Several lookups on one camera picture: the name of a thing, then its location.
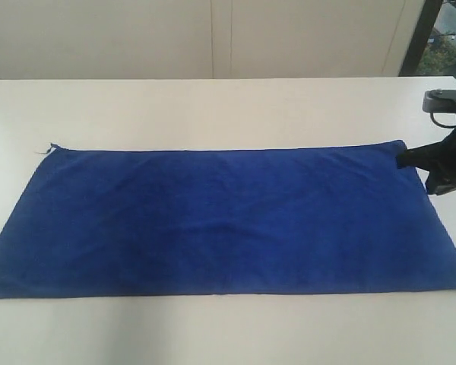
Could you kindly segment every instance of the table surface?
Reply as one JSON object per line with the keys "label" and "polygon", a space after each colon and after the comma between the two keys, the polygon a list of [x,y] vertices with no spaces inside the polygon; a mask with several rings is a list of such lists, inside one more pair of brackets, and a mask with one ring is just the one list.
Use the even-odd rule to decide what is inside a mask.
{"label": "table surface", "polygon": [[[416,147],[448,134],[421,111],[433,88],[456,81],[0,81],[0,230],[49,142]],[[456,192],[432,202],[456,245]],[[52,363],[456,364],[456,291],[0,300],[0,365]]]}

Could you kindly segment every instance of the cabinet door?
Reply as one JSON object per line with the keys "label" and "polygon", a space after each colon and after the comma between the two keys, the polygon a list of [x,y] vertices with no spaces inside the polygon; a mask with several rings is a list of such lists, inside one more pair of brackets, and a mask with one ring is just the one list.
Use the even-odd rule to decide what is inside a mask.
{"label": "cabinet door", "polygon": [[[405,0],[233,0],[230,77],[389,75],[412,36],[415,4],[423,2],[408,1],[413,6]],[[402,18],[410,27],[402,28]],[[401,49],[391,51],[392,44]],[[385,65],[389,54],[396,66]]]}
{"label": "cabinet door", "polygon": [[210,0],[0,0],[0,78],[211,78]]}

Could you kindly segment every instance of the robotic arm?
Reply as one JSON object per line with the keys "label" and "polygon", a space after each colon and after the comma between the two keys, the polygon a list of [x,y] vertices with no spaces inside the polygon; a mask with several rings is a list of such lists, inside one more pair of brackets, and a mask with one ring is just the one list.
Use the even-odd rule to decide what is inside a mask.
{"label": "robotic arm", "polygon": [[443,195],[456,190],[456,125],[443,125],[435,120],[437,113],[456,114],[456,90],[431,90],[424,96],[423,110],[441,128],[452,132],[440,142],[411,148],[397,155],[397,167],[413,166],[429,171],[428,194]]}

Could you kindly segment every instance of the microfiber towel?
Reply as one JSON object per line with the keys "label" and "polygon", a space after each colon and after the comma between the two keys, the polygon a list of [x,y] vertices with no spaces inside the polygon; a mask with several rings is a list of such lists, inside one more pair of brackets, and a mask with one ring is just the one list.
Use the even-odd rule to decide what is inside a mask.
{"label": "microfiber towel", "polygon": [[0,298],[456,289],[404,149],[55,146],[0,234]]}

